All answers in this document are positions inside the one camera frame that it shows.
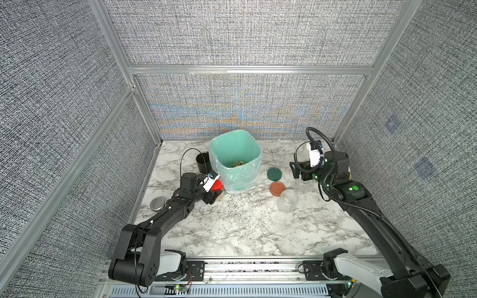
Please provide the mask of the red lid peanut jar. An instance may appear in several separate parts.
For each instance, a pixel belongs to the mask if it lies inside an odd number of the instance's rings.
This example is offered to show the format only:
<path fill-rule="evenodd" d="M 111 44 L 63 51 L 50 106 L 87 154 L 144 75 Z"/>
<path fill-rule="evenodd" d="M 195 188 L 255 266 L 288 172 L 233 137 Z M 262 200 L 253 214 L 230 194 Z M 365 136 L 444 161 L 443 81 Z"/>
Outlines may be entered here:
<path fill-rule="evenodd" d="M 211 192 L 213 194 L 213 198 L 218 199 L 224 190 L 224 186 L 221 183 L 221 180 L 216 180 L 215 183 L 212 185 Z"/>

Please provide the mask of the green jar lid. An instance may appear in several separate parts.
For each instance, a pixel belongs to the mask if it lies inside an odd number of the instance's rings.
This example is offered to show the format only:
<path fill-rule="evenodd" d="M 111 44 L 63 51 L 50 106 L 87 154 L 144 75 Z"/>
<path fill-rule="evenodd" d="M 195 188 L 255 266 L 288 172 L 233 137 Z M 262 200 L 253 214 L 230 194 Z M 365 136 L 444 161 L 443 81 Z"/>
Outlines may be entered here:
<path fill-rule="evenodd" d="M 278 182 L 279 180 L 281 180 L 282 176 L 282 171 L 277 167 L 271 167 L 267 171 L 267 178 L 270 181 Z"/>

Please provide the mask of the orange jar lid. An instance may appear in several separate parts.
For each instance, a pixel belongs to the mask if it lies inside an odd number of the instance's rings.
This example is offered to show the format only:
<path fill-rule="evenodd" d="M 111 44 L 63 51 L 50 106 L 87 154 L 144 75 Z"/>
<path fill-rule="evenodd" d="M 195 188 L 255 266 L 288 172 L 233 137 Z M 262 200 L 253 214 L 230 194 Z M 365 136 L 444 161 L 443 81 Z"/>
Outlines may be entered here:
<path fill-rule="evenodd" d="M 286 186 L 279 181 L 273 182 L 269 187 L 270 193 L 275 197 L 280 197 L 285 190 Z"/>

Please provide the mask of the green lid peanut jar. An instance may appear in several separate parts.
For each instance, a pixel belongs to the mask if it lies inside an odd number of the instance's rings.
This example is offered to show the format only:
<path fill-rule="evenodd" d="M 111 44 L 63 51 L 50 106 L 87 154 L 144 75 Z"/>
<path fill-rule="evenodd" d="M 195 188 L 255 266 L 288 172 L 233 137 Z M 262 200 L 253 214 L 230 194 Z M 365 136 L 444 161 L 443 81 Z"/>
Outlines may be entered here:
<path fill-rule="evenodd" d="M 298 193 L 292 189 L 286 189 L 278 198 L 278 209 L 282 212 L 293 212 L 298 203 Z"/>

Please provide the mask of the orange lid peanut jar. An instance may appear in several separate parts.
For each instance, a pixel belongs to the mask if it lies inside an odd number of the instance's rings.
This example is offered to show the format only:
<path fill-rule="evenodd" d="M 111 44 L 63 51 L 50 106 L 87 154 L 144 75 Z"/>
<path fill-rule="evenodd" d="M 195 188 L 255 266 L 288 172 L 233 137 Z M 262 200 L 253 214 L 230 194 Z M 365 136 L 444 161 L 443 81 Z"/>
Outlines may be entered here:
<path fill-rule="evenodd" d="M 301 180 L 302 182 L 313 180 L 312 174 L 309 174 L 309 173 L 300 173 L 300 174 L 294 175 L 294 178 L 297 180 Z"/>

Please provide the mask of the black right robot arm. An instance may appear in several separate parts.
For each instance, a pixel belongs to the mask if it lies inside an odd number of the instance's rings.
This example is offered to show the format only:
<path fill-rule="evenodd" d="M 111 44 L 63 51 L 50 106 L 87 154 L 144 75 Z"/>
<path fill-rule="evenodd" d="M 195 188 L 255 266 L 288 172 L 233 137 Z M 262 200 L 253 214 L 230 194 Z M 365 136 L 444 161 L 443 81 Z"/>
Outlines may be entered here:
<path fill-rule="evenodd" d="M 316 166 L 298 160 L 289 165 L 294 178 L 316 181 L 320 193 L 328 195 L 360 225 L 387 263 L 386 268 L 379 267 L 337 248 L 324 253 L 320 269 L 304 264 L 307 279 L 348 277 L 383 298 L 443 296 L 451 279 L 448 270 L 422 256 L 381 212 L 369 190 L 351 179 L 346 153 L 327 151 Z"/>

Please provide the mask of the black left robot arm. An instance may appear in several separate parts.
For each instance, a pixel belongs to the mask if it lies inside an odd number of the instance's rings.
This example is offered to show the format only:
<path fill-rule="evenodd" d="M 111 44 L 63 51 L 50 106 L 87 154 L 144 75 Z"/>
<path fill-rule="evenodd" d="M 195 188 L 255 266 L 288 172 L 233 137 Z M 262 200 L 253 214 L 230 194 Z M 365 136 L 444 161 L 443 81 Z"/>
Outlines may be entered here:
<path fill-rule="evenodd" d="M 219 177 L 213 170 L 207 175 L 183 174 L 180 187 L 157 214 L 137 225 L 127 224 L 111 258 L 109 279 L 148 287 L 157 276 L 184 277 L 188 270 L 186 253 L 162 251 L 162 238 L 190 215 L 196 202 L 215 203 L 221 192 L 212 187 Z"/>

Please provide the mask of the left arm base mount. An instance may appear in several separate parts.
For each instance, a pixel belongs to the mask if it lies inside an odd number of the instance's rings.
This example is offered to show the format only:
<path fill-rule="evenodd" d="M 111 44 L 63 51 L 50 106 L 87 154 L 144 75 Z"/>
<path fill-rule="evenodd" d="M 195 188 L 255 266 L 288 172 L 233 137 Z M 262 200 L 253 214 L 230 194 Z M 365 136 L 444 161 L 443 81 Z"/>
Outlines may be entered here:
<path fill-rule="evenodd" d="M 186 283 L 189 281 L 203 281 L 205 274 L 204 261 L 187 261 L 181 264 L 176 271 L 159 274 L 154 281 Z"/>

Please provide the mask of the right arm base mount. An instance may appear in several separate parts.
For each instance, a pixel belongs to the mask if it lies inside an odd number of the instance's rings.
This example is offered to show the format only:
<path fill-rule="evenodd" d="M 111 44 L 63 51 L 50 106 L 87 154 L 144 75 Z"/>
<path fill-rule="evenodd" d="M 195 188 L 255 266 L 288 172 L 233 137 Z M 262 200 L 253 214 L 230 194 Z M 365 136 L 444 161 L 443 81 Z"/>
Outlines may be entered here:
<path fill-rule="evenodd" d="M 323 272 L 321 264 L 321 261 L 304 261 L 301 264 L 303 274 L 307 281 L 334 281 L 337 279 L 337 276 L 327 276 Z"/>

